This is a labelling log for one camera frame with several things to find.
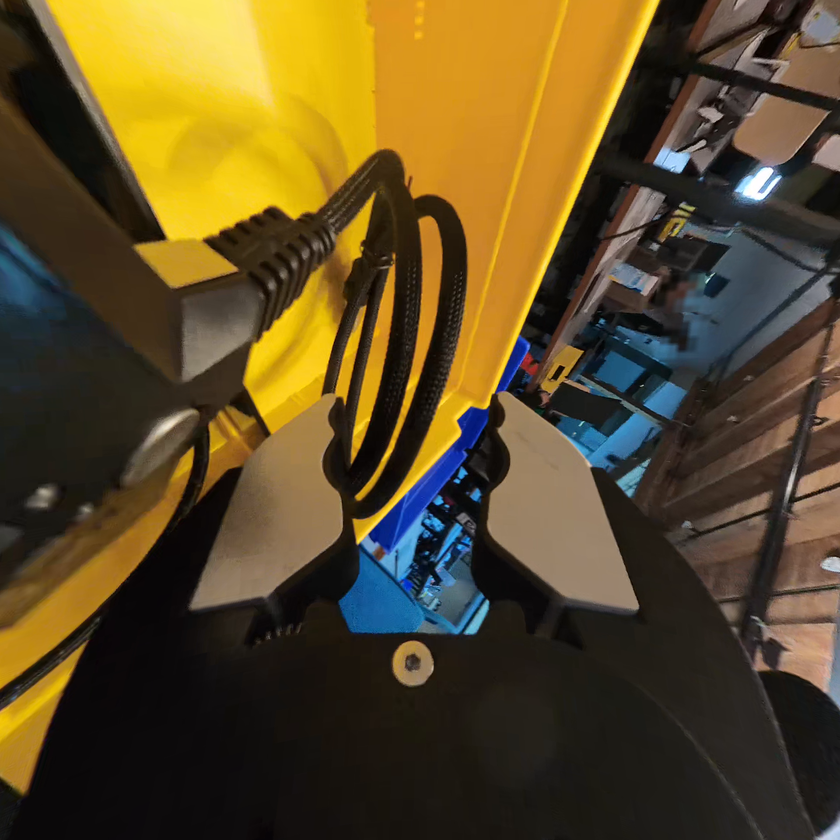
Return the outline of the blue plastic bin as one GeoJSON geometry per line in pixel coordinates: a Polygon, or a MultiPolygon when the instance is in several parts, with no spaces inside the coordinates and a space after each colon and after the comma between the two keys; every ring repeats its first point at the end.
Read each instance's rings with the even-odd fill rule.
{"type": "Polygon", "coordinates": [[[514,339],[503,364],[491,366],[491,372],[497,375],[495,380],[481,372],[476,362],[467,364],[458,382],[455,403],[450,406],[449,398],[445,400],[448,411],[458,409],[458,435],[439,453],[435,462],[428,464],[427,469],[417,474],[410,485],[401,489],[397,499],[390,503],[386,513],[362,540],[360,546],[374,561],[382,561],[397,549],[425,508],[465,461],[468,449],[478,441],[487,425],[489,397],[483,396],[483,392],[495,394],[504,391],[528,349],[529,343],[524,338],[514,339]]]}

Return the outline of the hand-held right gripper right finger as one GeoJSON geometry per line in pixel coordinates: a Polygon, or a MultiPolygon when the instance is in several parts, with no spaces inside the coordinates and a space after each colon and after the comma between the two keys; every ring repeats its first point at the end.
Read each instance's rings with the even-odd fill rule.
{"type": "Polygon", "coordinates": [[[509,392],[493,395],[489,439],[498,472],[477,538],[546,595],[600,613],[639,608],[591,465],[509,392]]]}

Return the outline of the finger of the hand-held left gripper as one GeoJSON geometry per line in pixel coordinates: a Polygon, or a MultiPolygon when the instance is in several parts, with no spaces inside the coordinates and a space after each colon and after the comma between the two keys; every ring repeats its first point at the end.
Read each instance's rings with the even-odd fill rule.
{"type": "Polygon", "coordinates": [[[1,2],[2,100],[136,243],[165,233],[47,2],[1,2]]]}
{"type": "Polygon", "coordinates": [[[193,444],[242,391],[242,344],[176,383],[2,225],[2,587],[117,490],[193,444]]]}

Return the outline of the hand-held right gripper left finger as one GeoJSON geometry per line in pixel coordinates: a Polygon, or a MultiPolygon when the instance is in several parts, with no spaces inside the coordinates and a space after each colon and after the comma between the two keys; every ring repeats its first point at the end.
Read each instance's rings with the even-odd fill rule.
{"type": "Polygon", "coordinates": [[[245,462],[190,609],[266,606],[305,611],[337,602],[358,577],[359,548],[342,492],[336,426],[343,404],[318,402],[273,433],[245,462]]]}

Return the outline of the yellow plastic bin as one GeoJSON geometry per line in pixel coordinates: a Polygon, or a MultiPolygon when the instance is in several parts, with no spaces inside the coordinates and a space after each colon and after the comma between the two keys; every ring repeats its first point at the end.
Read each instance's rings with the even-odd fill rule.
{"type": "MultiPolygon", "coordinates": [[[[399,490],[457,437],[468,363],[493,380],[568,220],[655,2],[47,2],[165,240],[266,206],[316,211],[380,148],[414,195],[465,226],[469,290],[453,372],[399,490]]],[[[320,395],[342,285],[370,214],[250,350],[269,427],[320,395]]],[[[256,445],[228,402],[202,494],[256,445]]],[[[112,492],[2,587],[2,791],[24,796],[97,613],[140,564],[192,466],[185,452],[112,492]]]]}

